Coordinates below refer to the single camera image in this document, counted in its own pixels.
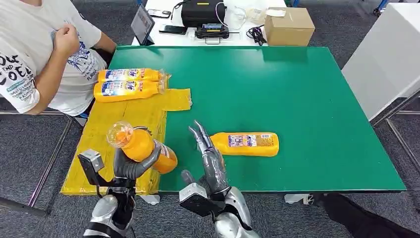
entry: green table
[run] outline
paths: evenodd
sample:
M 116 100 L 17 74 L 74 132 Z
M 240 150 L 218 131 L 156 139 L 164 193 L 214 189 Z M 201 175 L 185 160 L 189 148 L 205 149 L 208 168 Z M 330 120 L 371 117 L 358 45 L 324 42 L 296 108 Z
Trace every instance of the green table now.
M 179 191 L 180 172 L 204 174 L 188 131 L 271 131 L 275 157 L 224 156 L 231 185 L 242 191 L 406 190 L 328 48 L 120 47 L 110 68 L 164 68 L 171 88 L 191 88 L 189 111 L 169 112 L 165 144 L 178 167 L 161 191 Z

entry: black cable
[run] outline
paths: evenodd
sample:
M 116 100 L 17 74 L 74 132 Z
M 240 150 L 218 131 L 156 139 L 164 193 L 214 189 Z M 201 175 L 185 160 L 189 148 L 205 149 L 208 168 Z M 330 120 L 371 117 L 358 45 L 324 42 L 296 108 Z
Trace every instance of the black cable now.
M 102 195 L 99 193 L 99 186 L 96 186 L 96 194 L 98 197 L 102 198 Z
M 264 43 L 267 43 L 267 41 L 264 39 L 263 31 L 261 30 L 261 26 L 256 26 L 247 31 L 247 36 L 251 39 L 254 39 L 255 43 L 258 43 L 260 46 L 262 46 Z
M 187 2 L 189 2 L 189 1 L 191 1 L 191 0 L 185 0 L 185 1 L 179 2 L 179 3 L 177 3 L 177 4 L 173 7 L 173 9 L 172 9 L 172 15 L 171 15 L 171 20 L 172 20 L 172 18 L 173 18 L 173 12 L 175 11 L 175 9 L 180 8 L 180 7 L 182 6 L 182 4 L 187 3 Z
M 131 232 L 133 233 L 133 237 L 136 238 L 136 234 L 134 233 L 133 226 L 130 226 L 130 228 L 131 228 Z

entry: orange bottle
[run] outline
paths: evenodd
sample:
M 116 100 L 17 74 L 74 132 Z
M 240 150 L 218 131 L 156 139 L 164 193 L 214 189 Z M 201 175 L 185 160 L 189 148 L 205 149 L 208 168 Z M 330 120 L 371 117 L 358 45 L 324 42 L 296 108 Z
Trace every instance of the orange bottle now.
M 166 145 L 153 140 L 150 133 L 145 129 L 134 129 L 128 122 L 115 123 L 106 135 L 108 142 L 121 148 L 130 159 L 141 162 L 147 158 L 155 147 L 155 143 L 161 147 L 160 156 L 153 164 L 153 168 L 161 174 L 171 172 L 177 165 L 178 159 L 175 153 Z
M 272 132 L 220 132 L 210 136 L 222 155 L 275 156 L 280 143 Z
M 130 68 L 130 69 L 105 69 L 98 73 L 98 82 L 107 81 L 153 81 L 158 82 L 162 79 L 169 79 L 170 74 L 163 69 L 154 70 L 151 68 Z
M 166 81 L 107 81 L 98 82 L 93 93 L 95 99 L 101 103 L 111 103 L 124 100 L 149 98 L 154 94 L 163 94 Z

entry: black case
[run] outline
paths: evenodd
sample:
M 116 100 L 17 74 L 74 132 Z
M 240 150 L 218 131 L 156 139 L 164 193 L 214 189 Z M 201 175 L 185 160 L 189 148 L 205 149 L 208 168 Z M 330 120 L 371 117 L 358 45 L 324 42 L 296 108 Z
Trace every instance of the black case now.
M 199 27 L 207 23 L 220 23 L 216 16 L 216 4 L 221 0 L 191 0 L 182 5 L 181 18 L 185 27 Z M 217 6 L 217 14 L 224 21 L 225 5 Z

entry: cable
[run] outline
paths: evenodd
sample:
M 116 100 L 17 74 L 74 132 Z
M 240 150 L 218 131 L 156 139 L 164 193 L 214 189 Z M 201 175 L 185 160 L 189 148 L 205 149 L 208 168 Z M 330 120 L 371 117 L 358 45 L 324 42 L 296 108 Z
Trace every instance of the cable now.
M 99 193 L 99 186 L 96 186 L 96 194 L 98 197 L 102 198 L 102 195 Z
M 172 15 L 171 15 L 171 21 L 172 21 L 172 18 L 173 18 L 173 12 L 175 11 L 175 9 L 180 8 L 180 7 L 182 6 L 182 4 L 187 3 L 187 2 L 189 2 L 189 1 L 191 1 L 191 0 L 185 0 L 185 1 L 179 2 L 179 3 L 177 3 L 177 4 L 173 7 L 173 9 L 172 9 Z
M 134 233 L 133 226 L 130 226 L 130 228 L 131 228 L 131 232 L 133 233 L 133 237 L 136 238 L 136 234 Z
M 256 26 L 247 31 L 247 36 L 251 39 L 254 39 L 255 43 L 258 43 L 260 46 L 262 46 L 264 43 L 267 43 L 267 41 L 264 39 L 263 31 L 261 30 L 261 26 Z
M 216 7 L 215 7 L 215 11 L 216 11 L 216 17 L 217 17 L 217 19 L 219 20 L 219 22 L 223 25 L 223 26 L 225 26 L 225 27 L 227 27 L 227 28 L 229 28 L 229 26 L 227 25 L 227 24 L 225 24 L 221 19 L 220 19 L 220 17 L 219 17 L 219 14 L 217 13 L 217 6 L 219 6 L 219 4 L 223 4 L 225 7 L 226 7 L 226 5 L 224 4 L 224 2 L 218 2 L 217 4 L 216 4 Z M 235 8 L 237 8 L 237 9 L 241 9 L 241 10 L 243 10 L 244 11 L 244 21 L 242 22 L 242 24 L 239 26 L 239 28 L 232 28 L 232 30 L 240 30 L 241 28 L 242 28 L 242 26 L 245 24 L 245 22 L 247 21 L 247 14 L 246 14 L 246 11 L 243 9 L 243 8 L 240 8 L 240 7 L 236 7 L 235 6 Z

